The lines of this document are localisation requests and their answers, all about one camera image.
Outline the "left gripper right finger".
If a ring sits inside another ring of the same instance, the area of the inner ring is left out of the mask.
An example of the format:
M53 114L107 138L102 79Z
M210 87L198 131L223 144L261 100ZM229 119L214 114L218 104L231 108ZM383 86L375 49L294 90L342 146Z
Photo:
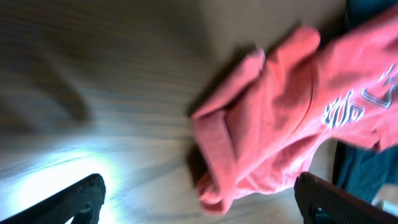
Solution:
M304 224L397 224L397 217L309 173L294 184Z

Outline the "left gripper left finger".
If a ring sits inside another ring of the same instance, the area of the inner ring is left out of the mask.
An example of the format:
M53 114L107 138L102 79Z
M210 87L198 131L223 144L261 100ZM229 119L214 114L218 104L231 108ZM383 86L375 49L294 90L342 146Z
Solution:
M91 174L1 224L97 224L106 186L100 174Z

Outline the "red printed t-shirt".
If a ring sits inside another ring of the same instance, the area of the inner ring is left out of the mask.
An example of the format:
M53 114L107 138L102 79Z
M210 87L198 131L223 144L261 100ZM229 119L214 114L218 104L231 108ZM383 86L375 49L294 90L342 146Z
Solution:
M324 141L383 151L397 144L397 7L320 48L298 26L271 54L247 55L192 115L208 172L204 212L291 188Z

